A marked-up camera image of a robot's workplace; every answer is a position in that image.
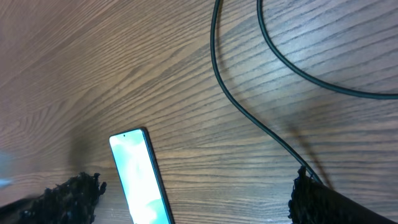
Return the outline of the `blue Galaxy smartphone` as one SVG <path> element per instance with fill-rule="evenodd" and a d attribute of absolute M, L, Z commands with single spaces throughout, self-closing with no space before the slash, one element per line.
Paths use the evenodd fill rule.
<path fill-rule="evenodd" d="M 109 145 L 133 224 L 175 224 L 148 130 L 114 134 Z"/>

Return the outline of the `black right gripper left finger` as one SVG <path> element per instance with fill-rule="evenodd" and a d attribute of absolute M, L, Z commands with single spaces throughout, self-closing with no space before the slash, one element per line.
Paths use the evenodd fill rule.
<path fill-rule="evenodd" d="M 1 224 L 92 224 L 107 187 L 99 173 L 81 172 L 42 195 L 1 206 Z"/>

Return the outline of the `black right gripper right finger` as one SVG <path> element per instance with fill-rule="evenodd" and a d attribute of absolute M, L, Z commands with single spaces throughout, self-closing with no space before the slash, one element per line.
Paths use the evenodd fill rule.
<path fill-rule="evenodd" d="M 314 181 L 304 166 L 298 170 L 288 206 L 293 224 L 397 224 Z"/>

